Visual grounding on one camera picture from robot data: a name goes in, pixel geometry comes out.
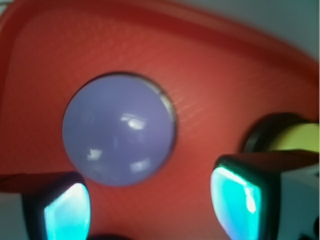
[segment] textured plastic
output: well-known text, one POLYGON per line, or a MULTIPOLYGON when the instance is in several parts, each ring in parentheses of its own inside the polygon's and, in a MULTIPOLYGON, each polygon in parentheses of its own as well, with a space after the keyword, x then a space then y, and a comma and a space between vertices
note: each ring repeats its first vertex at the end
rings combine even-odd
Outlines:
POLYGON ((65 150, 76 168, 108 186, 128 186, 152 176, 173 148, 170 100, 142 77, 115 73, 85 85, 63 118, 65 150))
POLYGON ((86 179, 91 235, 227 239, 214 214, 216 159, 261 117, 319 117, 319 64, 219 16, 162 0, 16 0, 0 18, 1 174, 71 171, 62 125, 89 80, 127 71, 154 80, 177 114, 167 164, 148 180, 86 179))

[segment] red plastic housing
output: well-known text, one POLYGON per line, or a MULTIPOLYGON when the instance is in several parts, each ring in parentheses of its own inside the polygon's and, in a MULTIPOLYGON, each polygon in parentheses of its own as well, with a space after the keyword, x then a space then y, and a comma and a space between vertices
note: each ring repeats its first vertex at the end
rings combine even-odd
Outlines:
POLYGON ((177 142, 142 183, 86 180, 92 235, 226 239, 210 196, 216 159, 267 114, 319 118, 318 63, 223 17, 163 0, 16 0, 0 18, 0 174, 75 170, 64 111, 89 80, 117 71, 162 86, 177 142))

